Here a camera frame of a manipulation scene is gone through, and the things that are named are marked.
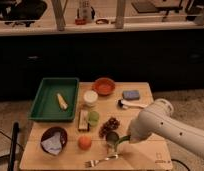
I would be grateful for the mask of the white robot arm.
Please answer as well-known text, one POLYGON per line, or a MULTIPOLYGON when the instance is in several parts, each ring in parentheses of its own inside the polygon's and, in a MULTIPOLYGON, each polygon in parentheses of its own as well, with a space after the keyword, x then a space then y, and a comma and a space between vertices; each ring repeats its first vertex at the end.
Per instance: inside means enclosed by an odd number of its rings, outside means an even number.
POLYGON ((173 112, 168 100, 156 99, 131 120, 128 127, 130 141, 140 142, 155 133, 204 159, 204 130, 172 119, 173 112))

